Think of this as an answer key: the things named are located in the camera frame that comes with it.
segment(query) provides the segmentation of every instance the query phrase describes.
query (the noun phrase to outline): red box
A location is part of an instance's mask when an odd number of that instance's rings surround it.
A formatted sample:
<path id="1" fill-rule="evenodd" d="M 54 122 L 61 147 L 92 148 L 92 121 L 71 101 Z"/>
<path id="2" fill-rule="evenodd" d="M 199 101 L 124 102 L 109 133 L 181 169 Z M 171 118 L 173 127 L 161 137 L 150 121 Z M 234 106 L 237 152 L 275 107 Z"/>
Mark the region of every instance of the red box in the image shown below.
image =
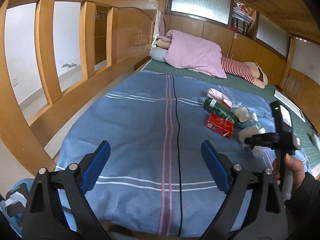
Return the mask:
<path id="1" fill-rule="evenodd" d="M 206 125 L 210 130 L 230 139 L 233 134 L 233 123 L 215 115 L 210 114 Z"/>

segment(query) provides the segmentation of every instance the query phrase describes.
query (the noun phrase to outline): blue gripper pad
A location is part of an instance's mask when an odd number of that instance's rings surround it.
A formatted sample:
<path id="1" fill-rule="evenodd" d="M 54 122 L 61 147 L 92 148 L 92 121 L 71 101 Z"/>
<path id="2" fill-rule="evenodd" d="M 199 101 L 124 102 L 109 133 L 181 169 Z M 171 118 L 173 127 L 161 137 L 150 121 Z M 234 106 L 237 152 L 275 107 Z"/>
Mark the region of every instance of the blue gripper pad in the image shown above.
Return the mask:
<path id="1" fill-rule="evenodd" d="M 110 144 L 108 142 L 105 142 L 94 159 L 88 165 L 87 169 L 83 173 L 82 184 L 80 187 L 80 190 L 83 194 L 86 194 L 87 191 L 93 189 L 99 178 L 99 175 L 101 174 L 110 157 L 110 151 Z"/>
<path id="2" fill-rule="evenodd" d="M 228 173 L 206 141 L 201 144 L 201 155 L 218 189 L 227 194 L 230 190 Z"/>

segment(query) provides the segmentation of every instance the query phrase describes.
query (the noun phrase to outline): grey pillow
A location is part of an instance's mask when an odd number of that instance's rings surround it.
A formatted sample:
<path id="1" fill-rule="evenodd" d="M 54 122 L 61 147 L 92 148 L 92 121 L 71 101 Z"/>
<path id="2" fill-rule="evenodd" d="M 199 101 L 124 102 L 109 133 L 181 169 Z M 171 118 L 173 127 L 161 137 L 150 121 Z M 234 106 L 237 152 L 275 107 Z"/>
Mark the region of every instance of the grey pillow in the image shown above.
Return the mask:
<path id="1" fill-rule="evenodd" d="M 167 49 L 163 49 L 160 47 L 152 48 L 150 51 L 150 57 L 156 61 L 165 62 L 164 55 L 167 53 Z"/>

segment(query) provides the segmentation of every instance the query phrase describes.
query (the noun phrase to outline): green mattress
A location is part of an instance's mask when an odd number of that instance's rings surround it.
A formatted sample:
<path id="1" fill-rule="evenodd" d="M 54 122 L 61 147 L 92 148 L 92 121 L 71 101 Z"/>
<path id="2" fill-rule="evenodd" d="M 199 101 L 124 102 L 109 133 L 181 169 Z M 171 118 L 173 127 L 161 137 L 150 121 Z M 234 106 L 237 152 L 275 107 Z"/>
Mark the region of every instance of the green mattress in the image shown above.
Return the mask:
<path id="1" fill-rule="evenodd" d="M 150 70 L 160 73 L 165 73 L 168 75 L 182 76 L 182 77 L 191 77 L 197 80 L 205 81 L 215 85 L 221 85 L 225 87 L 231 87 L 241 91 L 249 92 L 257 96 L 261 96 L 266 99 L 268 102 L 277 100 L 274 97 L 276 87 L 273 85 L 267 85 L 264 89 L 258 88 L 249 82 L 245 81 L 240 77 L 236 77 L 230 74 L 227 74 L 227 78 L 217 78 L 207 76 L 202 73 L 194 72 L 188 69 L 178 69 L 170 66 L 167 63 L 158 62 L 151 60 L 144 68 L 144 70 Z M 297 136 L 301 139 L 303 149 L 305 150 L 311 165 L 311 169 L 315 168 L 320 164 L 320 154 L 313 147 L 308 134 L 314 133 L 310 122 L 306 119 L 306 122 L 303 122 L 293 111 L 291 111 L 292 125 L 293 129 L 296 132 Z"/>

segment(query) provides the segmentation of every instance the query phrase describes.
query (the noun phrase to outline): device screen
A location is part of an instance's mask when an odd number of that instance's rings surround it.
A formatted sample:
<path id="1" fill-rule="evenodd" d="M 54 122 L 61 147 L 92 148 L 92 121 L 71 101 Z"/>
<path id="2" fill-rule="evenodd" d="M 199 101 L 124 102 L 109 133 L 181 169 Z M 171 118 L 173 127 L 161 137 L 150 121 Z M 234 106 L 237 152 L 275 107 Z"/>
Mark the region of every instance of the device screen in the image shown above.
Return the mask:
<path id="1" fill-rule="evenodd" d="M 280 111 L 281 111 L 283 122 L 285 124 L 289 125 L 290 127 L 292 127 L 289 111 L 287 109 L 285 109 L 284 106 L 281 106 L 281 105 L 280 105 Z"/>

